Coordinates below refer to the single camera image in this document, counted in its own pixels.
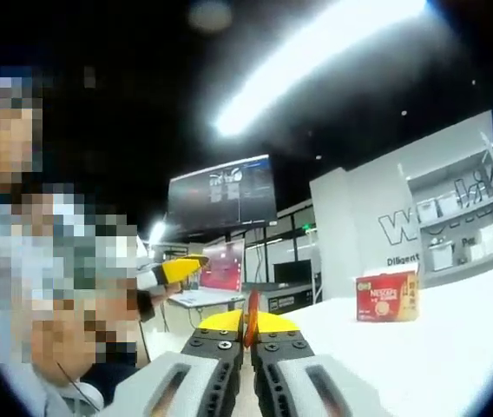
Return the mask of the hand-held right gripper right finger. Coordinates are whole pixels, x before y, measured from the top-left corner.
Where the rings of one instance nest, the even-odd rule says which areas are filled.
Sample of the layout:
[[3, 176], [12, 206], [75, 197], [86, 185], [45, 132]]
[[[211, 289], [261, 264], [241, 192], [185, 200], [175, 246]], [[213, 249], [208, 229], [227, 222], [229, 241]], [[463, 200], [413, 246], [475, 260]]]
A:
[[377, 389], [329, 354], [315, 354], [294, 323], [264, 312], [255, 317], [249, 341], [262, 415], [385, 415]]

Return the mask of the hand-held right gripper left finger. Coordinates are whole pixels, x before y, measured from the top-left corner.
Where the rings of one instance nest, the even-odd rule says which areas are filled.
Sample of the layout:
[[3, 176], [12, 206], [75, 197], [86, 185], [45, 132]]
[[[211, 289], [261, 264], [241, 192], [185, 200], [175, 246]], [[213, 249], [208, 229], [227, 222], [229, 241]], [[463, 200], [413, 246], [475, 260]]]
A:
[[100, 416], [230, 416], [240, 391], [243, 313], [215, 314], [179, 352], [160, 354], [120, 383]]

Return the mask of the person's left hand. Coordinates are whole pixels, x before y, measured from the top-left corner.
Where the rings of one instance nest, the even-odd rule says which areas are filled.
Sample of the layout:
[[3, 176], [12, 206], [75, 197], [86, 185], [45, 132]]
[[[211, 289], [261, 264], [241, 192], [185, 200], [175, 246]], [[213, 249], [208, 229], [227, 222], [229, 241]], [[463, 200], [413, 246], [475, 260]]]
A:
[[166, 286], [162, 292], [159, 294], [154, 294], [150, 296], [151, 304], [153, 308], [158, 307], [165, 300], [167, 300], [170, 296], [175, 293], [179, 293], [181, 291], [181, 285], [177, 283], [176, 285]]

